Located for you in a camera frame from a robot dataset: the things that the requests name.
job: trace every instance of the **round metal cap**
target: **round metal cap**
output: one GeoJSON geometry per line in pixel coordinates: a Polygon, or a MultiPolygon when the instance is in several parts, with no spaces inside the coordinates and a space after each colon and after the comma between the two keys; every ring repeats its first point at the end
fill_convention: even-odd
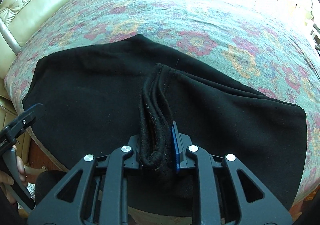
{"type": "Polygon", "coordinates": [[[87,162],[90,162],[93,160],[93,155],[86,155],[84,156],[84,160],[87,161],[87,162]]]}
{"type": "Polygon", "coordinates": [[[131,147],[130,146],[123,146],[122,148],[121,148],[121,151],[122,152],[129,152],[131,150],[131,147]]]}
{"type": "Polygon", "coordinates": [[[191,145],[191,146],[188,147],[188,149],[191,152],[197,152],[199,150],[199,148],[196,145],[191,145]]]}
{"type": "Polygon", "coordinates": [[[228,154],[228,155],[226,155],[226,159],[229,161],[235,161],[236,156],[233,154],[228,154]]]}

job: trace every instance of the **wooden floor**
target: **wooden floor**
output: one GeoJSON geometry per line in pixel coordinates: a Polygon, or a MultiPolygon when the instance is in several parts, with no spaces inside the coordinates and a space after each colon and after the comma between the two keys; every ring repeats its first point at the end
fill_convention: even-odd
{"type": "MultiPolygon", "coordinates": [[[[47,157],[45,153],[31,140],[29,149],[29,166],[35,169],[41,169],[45,166],[48,170],[59,170],[59,168],[47,157]]],[[[36,176],[28,175],[30,183],[36,182],[36,176]]]]}

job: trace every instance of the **teal floral fabric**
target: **teal floral fabric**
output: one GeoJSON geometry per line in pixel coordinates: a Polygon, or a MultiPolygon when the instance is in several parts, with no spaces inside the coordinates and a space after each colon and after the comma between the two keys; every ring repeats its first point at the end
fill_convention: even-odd
{"type": "Polygon", "coordinates": [[[42,57],[142,34],[305,110],[308,144],[298,202],[320,183],[320,57],[285,13],[276,10],[276,2],[71,0],[23,47],[7,74],[6,88],[21,113],[42,57]]]}

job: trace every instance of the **bed sheet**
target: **bed sheet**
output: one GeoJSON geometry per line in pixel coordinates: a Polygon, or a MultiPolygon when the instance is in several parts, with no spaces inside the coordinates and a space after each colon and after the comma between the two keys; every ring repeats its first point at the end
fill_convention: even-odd
{"type": "Polygon", "coordinates": [[[275,0],[71,0],[22,48],[5,79],[18,113],[36,63],[51,53],[142,34],[307,114],[295,202],[320,182],[320,58],[275,0]]]}

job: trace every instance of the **human hand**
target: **human hand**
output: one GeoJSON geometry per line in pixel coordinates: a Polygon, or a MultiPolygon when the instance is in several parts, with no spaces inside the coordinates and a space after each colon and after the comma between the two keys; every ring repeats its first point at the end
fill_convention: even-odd
{"type": "MultiPolygon", "coordinates": [[[[24,164],[23,161],[20,157],[17,156],[17,168],[19,170],[19,177],[20,180],[23,184],[23,186],[27,187],[28,186],[28,181],[27,181],[27,177],[26,177],[26,172],[24,170],[24,164]]],[[[16,200],[13,198],[13,196],[6,190],[5,188],[5,184],[7,185],[13,185],[14,180],[5,172],[0,170],[0,188],[2,189],[2,191],[4,192],[4,195],[7,197],[8,201],[11,204],[15,204],[16,200]]]]}

